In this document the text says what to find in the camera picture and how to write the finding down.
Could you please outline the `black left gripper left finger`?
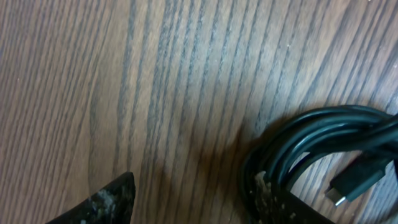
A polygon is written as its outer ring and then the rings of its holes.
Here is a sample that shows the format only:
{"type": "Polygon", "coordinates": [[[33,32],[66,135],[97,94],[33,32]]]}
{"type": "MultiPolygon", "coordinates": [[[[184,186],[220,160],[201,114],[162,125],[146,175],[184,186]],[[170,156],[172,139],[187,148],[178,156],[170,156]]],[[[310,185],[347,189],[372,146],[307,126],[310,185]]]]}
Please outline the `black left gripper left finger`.
{"type": "Polygon", "coordinates": [[[49,221],[50,224],[129,224],[136,186],[134,174],[125,172],[71,210],[49,221]]]}

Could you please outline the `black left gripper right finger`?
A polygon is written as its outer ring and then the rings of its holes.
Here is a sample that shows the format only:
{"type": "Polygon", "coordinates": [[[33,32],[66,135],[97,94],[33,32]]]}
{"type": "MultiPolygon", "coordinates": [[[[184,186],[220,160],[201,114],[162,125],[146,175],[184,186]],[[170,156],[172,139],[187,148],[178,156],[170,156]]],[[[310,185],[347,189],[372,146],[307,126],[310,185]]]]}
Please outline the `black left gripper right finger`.
{"type": "Polygon", "coordinates": [[[288,190],[271,182],[264,171],[254,176],[254,221],[262,224],[333,224],[288,190]]]}

